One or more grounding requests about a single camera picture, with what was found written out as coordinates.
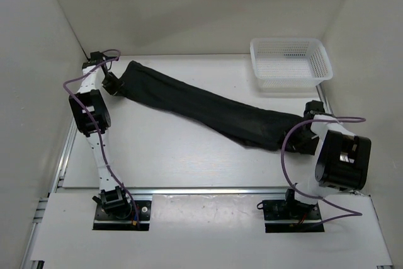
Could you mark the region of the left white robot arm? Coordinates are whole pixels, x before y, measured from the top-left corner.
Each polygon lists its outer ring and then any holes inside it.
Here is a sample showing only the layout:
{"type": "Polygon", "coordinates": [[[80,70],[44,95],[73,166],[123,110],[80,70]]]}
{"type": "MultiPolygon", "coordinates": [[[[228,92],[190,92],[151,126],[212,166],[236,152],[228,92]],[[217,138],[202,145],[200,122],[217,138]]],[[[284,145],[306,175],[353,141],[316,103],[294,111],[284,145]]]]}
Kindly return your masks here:
{"type": "Polygon", "coordinates": [[[85,136],[96,163],[99,193],[93,197],[98,206],[108,215],[125,219],[133,212],[123,183],[111,169],[108,129],[111,118],[101,94],[102,84],[113,79],[108,69],[119,59],[108,55],[109,51],[92,52],[82,65],[82,76],[66,81],[63,88],[69,94],[69,104],[76,127],[85,136]]]}

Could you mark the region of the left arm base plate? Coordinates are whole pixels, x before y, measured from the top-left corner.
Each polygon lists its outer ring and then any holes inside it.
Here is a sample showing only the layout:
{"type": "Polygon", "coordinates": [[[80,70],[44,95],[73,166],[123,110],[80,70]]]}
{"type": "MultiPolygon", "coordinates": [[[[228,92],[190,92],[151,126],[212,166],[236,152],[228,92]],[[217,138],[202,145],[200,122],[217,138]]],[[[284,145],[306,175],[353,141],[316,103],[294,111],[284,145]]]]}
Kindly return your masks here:
{"type": "Polygon", "coordinates": [[[148,231],[152,212],[151,196],[135,201],[138,214],[128,210],[121,215],[107,214],[100,205],[96,206],[93,220],[95,231],[148,231]]]}

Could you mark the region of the black trousers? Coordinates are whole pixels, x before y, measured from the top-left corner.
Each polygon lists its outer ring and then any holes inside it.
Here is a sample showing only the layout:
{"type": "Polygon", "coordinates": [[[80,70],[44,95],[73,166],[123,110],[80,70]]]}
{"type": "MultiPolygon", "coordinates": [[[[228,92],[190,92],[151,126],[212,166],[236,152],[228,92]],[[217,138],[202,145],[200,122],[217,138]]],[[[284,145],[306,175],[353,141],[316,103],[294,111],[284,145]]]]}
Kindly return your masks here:
{"type": "Polygon", "coordinates": [[[120,77],[122,96],[195,120],[244,147],[278,151],[303,118],[230,100],[131,61],[120,77]]]}

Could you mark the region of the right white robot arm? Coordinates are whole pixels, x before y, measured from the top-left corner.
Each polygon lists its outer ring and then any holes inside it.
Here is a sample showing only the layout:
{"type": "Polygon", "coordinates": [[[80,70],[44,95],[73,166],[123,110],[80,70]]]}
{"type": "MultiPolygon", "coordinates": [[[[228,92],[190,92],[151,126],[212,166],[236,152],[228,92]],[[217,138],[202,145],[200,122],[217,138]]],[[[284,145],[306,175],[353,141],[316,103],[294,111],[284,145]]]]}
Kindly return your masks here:
{"type": "Polygon", "coordinates": [[[283,202],[283,212],[296,219],[309,213],[329,195],[361,190],[367,179],[372,142],[344,127],[346,123],[363,123],[361,117],[335,117],[324,111],[321,101],[305,105],[304,121],[285,135],[280,161],[283,175],[290,185],[283,202]],[[292,183],[285,166],[285,149],[319,150],[314,174],[307,180],[292,183]]]}

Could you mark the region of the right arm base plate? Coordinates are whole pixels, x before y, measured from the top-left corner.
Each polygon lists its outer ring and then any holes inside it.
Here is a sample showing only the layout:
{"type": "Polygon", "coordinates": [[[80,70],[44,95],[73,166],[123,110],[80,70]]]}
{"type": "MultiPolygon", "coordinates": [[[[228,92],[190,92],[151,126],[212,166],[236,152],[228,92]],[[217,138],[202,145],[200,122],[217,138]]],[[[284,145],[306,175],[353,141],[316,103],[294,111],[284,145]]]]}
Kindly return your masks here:
{"type": "Polygon", "coordinates": [[[295,191],[288,189],[283,200],[262,200],[256,205],[263,211],[265,233],[324,232],[318,204],[295,200],[295,191]]]}

